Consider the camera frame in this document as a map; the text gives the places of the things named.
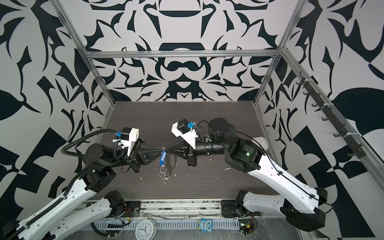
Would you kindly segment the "blue key tag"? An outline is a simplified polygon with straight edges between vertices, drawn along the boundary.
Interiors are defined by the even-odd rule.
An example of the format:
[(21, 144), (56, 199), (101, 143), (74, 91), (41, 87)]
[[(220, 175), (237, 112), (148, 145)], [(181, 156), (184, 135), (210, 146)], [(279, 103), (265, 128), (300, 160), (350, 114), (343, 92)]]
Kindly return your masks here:
[(161, 158), (159, 160), (159, 165), (164, 166), (166, 162), (167, 153), (165, 151), (162, 151)]

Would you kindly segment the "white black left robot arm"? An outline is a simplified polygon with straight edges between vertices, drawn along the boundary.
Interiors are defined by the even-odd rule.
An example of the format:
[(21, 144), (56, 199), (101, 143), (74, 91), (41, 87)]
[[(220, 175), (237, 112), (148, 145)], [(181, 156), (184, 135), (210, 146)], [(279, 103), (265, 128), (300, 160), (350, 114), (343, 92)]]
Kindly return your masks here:
[(86, 166), (70, 181), (62, 194), (41, 210), (21, 221), (11, 221), (4, 228), (7, 240), (62, 240), (95, 221), (125, 214), (126, 202), (118, 191), (111, 191), (83, 210), (72, 211), (84, 201), (95, 196), (115, 178), (115, 167), (130, 166), (137, 173), (142, 165), (148, 165), (163, 157), (165, 149), (143, 147), (142, 141), (134, 142), (132, 151), (120, 151), (92, 144), (81, 157)]

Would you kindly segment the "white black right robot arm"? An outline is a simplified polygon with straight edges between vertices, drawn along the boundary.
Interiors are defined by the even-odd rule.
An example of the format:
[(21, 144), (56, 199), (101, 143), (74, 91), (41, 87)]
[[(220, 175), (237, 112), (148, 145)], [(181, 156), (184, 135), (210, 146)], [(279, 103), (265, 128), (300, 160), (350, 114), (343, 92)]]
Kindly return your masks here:
[(165, 161), (166, 154), (172, 154), (195, 167), (198, 156), (222, 155), (232, 169), (264, 182), (277, 192), (276, 196), (268, 196), (239, 191), (234, 202), (239, 215), (281, 216), (306, 232), (325, 227), (326, 213), (320, 209), (328, 203), (328, 192), (324, 188), (312, 188), (293, 177), (274, 162), (256, 140), (238, 137), (235, 126), (224, 118), (208, 123), (209, 135), (203, 140), (199, 139), (198, 128), (186, 119), (174, 123), (171, 132), (183, 140), (162, 150), (160, 162)]

